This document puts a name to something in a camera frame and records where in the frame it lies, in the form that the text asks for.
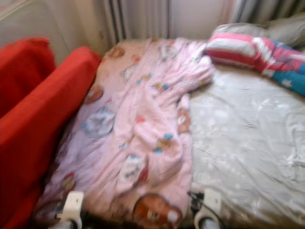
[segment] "radiator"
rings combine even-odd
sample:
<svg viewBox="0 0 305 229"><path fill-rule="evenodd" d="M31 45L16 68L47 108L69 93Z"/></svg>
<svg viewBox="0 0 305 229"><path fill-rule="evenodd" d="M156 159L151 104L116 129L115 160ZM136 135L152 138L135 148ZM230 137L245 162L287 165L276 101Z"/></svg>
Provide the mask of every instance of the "radiator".
<svg viewBox="0 0 305 229"><path fill-rule="evenodd" d="M169 0L105 0L111 44L124 39L169 37Z"/></svg>

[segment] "red sofa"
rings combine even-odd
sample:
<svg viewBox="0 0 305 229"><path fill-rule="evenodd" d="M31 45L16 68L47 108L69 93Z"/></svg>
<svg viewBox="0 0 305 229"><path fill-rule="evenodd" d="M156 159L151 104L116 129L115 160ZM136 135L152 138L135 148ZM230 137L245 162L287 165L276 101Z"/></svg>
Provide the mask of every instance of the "red sofa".
<svg viewBox="0 0 305 229"><path fill-rule="evenodd" d="M75 50L58 68L49 42L0 50L0 228L25 228L61 131L95 77L99 55Z"/></svg>

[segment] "gray curtain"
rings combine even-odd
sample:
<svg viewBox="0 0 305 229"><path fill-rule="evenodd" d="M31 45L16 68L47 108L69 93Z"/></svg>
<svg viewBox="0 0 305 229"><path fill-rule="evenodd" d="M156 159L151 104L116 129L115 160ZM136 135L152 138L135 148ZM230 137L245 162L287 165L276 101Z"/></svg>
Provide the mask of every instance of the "gray curtain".
<svg viewBox="0 0 305 229"><path fill-rule="evenodd" d="M237 22L264 24L305 11L305 0L243 0Z"/></svg>

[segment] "gray bed sheet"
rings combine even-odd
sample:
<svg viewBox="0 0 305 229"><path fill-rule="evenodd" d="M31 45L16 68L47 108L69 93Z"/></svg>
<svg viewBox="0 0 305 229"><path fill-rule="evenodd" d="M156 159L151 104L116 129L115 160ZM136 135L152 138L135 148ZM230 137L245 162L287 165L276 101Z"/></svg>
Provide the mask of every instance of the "gray bed sheet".
<svg viewBox="0 0 305 229"><path fill-rule="evenodd" d="M191 96L192 190L222 194L230 227L305 228L305 100L254 71L216 65Z"/></svg>

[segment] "cartoon print blanket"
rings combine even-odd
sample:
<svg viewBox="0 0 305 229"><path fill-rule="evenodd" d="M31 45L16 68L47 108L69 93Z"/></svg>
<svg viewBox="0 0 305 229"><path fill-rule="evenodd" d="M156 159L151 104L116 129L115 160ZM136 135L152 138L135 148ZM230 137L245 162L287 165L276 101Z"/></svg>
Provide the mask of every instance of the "cartoon print blanket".
<svg viewBox="0 0 305 229"><path fill-rule="evenodd" d="M177 39L112 48L66 129L37 207L83 191L96 216L176 227L192 179L187 93L214 73L204 46Z"/></svg>

